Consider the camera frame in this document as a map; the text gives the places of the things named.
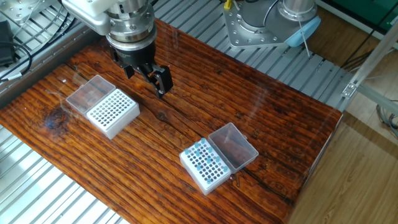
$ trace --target wooden table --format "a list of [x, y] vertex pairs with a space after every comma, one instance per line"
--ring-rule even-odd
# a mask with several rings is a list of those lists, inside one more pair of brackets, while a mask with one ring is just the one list
[[[161, 100], [127, 80], [107, 42], [87, 46], [0, 111], [0, 124], [132, 223], [285, 223], [342, 114], [157, 21]], [[100, 74], [140, 106], [109, 140], [65, 98]], [[233, 122], [256, 160], [207, 197], [178, 154]]]

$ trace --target wooden floor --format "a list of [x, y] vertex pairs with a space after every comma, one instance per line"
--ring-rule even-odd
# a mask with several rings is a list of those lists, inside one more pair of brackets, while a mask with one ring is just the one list
[[[321, 28], [309, 40], [315, 53], [342, 66], [368, 36], [320, 9]], [[375, 48], [370, 38], [355, 55]], [[371, 77], [398, 72], [398, 51], [387, 55]], [[366, 81], [398, 99], [398, 75]], [[357, 94], [289, 223], [398, 223], [398, 140], [382, 125], [376, 104]]]

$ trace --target clear plastic lid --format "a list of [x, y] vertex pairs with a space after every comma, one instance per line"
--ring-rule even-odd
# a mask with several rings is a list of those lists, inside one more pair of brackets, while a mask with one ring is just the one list
[[233, 174], [259, 155], [233, 123], [211, 133], [208, 141]]
[[86, 116], [86, 112], [94, 107], [106, 95], [115, 89], [112, 83], [106, 81], [103, 77], [96, 75], [88, 83], [79, 87], [67, 98], [67, 102], [81, 114]]

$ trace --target white tip box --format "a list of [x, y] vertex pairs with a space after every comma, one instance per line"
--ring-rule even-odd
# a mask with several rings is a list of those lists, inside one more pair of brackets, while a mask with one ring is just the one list
[[140, 114], [133, 99], [99, 75], [72, 93], [67, 102], [109, 139]]

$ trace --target robotic arm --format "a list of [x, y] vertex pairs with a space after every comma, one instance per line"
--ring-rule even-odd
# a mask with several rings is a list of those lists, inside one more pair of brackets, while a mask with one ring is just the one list
[[144, 76], [158, 98], [173, 81], [167, 66], [155, 62], [157, 35], [154, 9], [148, 0], [62, 0], [65, 8], [111, 45], [113, 60], [127, 78], [134, 72]]

